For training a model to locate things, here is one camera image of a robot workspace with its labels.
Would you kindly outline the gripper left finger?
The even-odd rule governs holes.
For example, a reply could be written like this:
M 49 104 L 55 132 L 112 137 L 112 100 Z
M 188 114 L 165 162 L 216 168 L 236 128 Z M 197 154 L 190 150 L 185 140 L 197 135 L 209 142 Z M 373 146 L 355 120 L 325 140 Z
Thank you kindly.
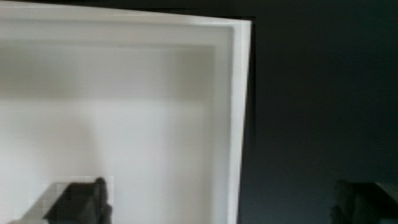
M 53 183 L 19 224 L 112 224 L 106 181 Z

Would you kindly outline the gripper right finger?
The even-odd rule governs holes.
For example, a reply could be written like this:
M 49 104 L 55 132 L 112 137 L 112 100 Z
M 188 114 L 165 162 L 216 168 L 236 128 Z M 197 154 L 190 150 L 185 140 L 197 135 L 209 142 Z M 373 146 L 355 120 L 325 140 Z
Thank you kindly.
M 330 224 L 398 224 L 398 191 L 373 182 L 339 180 Z

